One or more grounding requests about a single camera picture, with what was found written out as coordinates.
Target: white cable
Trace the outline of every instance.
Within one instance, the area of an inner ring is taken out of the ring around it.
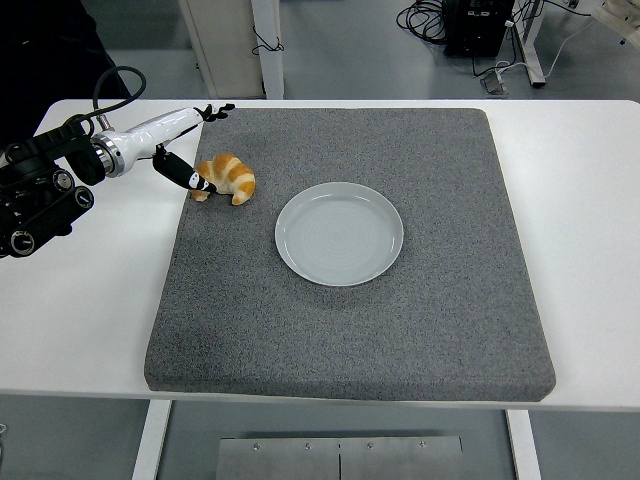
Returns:
[[[560,52],[562,52],[562,48],[564,47],[564,44],[567,43],[569,40],[571,40],[576,35],[579,35],[580,33],[584,32],[587,28],[589,28],[591,25],[593,25],[593,23],[594,23],[593,20],[591,20],[584,28],[581,28],[576,33],[574,33],[573,35],[571,35],[571,36],[569,36],[569,37],[564,39],[564,42],[562,42],[562,45],[560,45],[560,49],[558,50],[558,54],[556,55],[556,58],[553,60],[553,63],[551,64],[551,68],[549,69],[549,73],[547,73],[546,75],[544,73],[542,74],[542,76],[544,78],[549,78],[549,76],[551,75],[551,72],[553,72],[553,67],[556,66],[556,62],[558,61],[558,58],[560,57]]]
[[[513,68],[513,67],[518,67],[520,65],[524,65],[525,67],[527,67],[527,69],[529,68],[529,65],[527,65],[526,63],[518,62],[518,63],[514,63],[513,65],[507,65],[506,67],[498,69],[498,73],[502,74],[502,72],[504,72],[505,70],[508,70],[510,68]]]
[[[507,24],[505,23],[505,26],[506,26],[508,29],[513,28],[513,24],[512,24],[512,25],[507,25]],[[500,66],[500,64],[501,64],[501,63],[506,63],[506,64],[507,64],[507,66],[506,66],[506,67],[504,67],[504,68],[502,68],[502,69],[500,69],[500,70],[498,70],[498,67]],[[516,63],[516,64],[514,64],[514,65],[509,66],[509,63],[510,63],[510,62],[509,62],[509,60],[500,60],[500,61],[498,61],[498,62],[495,64],[495,66],[493,67],[493,70],[494,70],[497,74],[501,74],[501,73],[502,73],[502,72],[504,72],[507,68],[511,68],[511,67],[515,67],[516,65],[520,65],[519,63]]]

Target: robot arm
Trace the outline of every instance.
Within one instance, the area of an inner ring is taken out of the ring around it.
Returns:
[[[85,133],[81,122],[70,119],[61,127],[24,143],[9,145],[0,160],[0,258],[25,257],[57,235],[71,233],[71,224],[94,203],[86,186],[76,186],[73,175],[56,165],[66,157],[76,176],[86,185],[118,177],[142,159],[177,185],[215,192],[215,187],[165,147],[202,122],[226,118],[226,104],[205,110],[185,108],[167,113],[119,133],[99,118],[106,130]]]

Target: white plate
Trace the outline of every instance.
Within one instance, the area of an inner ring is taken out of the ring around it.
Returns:
[[[323,183],[293,197],[276,222],[276,246],[298,275],[321,285],[368,282],[398,257],[404,236],[393,205],[355,183]]]

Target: black cable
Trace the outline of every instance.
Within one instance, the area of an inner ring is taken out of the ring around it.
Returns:
[[[535,12],[533,15],[530,15],[528,17],[524,17],[522,19],[522,22],[526,22],[527,20],[531,20],[532,18],[538,18],[539,16],[542,15],[542,12],[544,11],[544,5],[545,5],[545,0],[542,0],[542,4],[540,5],[540,10],[538,10],[537,12]]]
[[[121,71],[127,71],[127,72],[135,73],[140,78],[140,87],[138,88],[136,93],[131,95],[129,98],[124,99],[122,102],[116,103],[115,105],[111,105],[110,107],[98,108],[98,99],[100,97],[100,89],[102,88],[102,84],[104,83],[104,81],[108,77],[110,77],[111,75],[113,75],[116,72],[121,72]],[[90,121],[93,117],[97,117],[98,115],[103,115],[105,113],[112,112],[114,110],[117,110],[119,108],[124,107],[125,105],[130,104],[134,100],[138,99],[140,97],[140,95],[142,95],[142,93],[144,92],[145,88],[147,88],[147,79],[145,78],[144,74],[140,70],[138,70],[137,68],[127,67],[127,66],[111,67],[110,69],[105,71],[102,75],[100,75],[100,78],[98,78],[98,81],[96,82],[96,86],[93,89],[93,108],[94,108],[94,111],[91,112],[91,113],[86,113],[84,115],[80,115],[80,114],[74,115],[74,116],[70,117],[69,119],[67,119],[67,121],[65,123],[69,123],[69,122],[72,122],[72,121],[78,121],[78,122],[89,121],[90,127],[89,127],[89,134],[88,135],[91,136],[91,135],[93,135],[93,132],[94,132],[94,129],[95,129],[95,127],[93,125],[93,122]]]
[[[396,25],[433,45],[446,45],[444,10],[439,0],[417,0],[396,16]]]
[[[475,77],[480,77],[482,75],[484,75],[485,73],[487,73],[490,70],[500,70],[502,68],[509,68],[512,67],[513,65],[515,65],[516,60],[518,58],[518,54],[516,53],[516,36],[515,33],[513,31],[515,27],[510,27],[509,31],[511,33],[511,49],[513,50],[513,60],[511,61],[511,63],[509,63],[509,65],[505,65],[504,67],[498,67],[496,65],[494,65],[493,67],[489,67],[483,71],[481,71],[480,73],[476,73],[476,62],[475,62],[475,57],[471,57],[471,67],[473,68],[473,75]]]
[[[517,11],[511,16],[514,23],[520,21],[520,19],[528,12],[529,7],[533,4],[533,0],[527,0]]]
[[[567,8],[563,5],[560,5],[559,3],[556,2],[552,2],[551,0],[543,0],[544,3],[550,3],[551,5],[555,5],[558,8],[561,8],[563,10],[566,10],[569,13],[572,13],[573,15],[578,15],[580,17],[590,17],[591,14],[590,13],[580,13],[580,12],[576,12],[575,10],[571,10],[570,8]]]
[[[276,36],[276,39],[278,40],[278,44],[275,47],[272,47],[271,45],[269,45],[266,40],[264,38],[262,38],[260,36],[260,34],[256,31],[256,26],[253,26],[253,33],[256,34],[256,36],[260,39],[260,41],[262,42],[262,45],[258,45],[257,47],[254,47],[251,50],[251,53],[253,53],[254,55],[260,55],[259,50],[261,48],[264,48],[267,52],[282,52],[284,51],[284,46],[280,43],[280,37]]]

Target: black equipment box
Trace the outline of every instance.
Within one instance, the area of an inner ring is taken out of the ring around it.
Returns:
[[[514,0],[443,0],[447,56],[495,57]]]

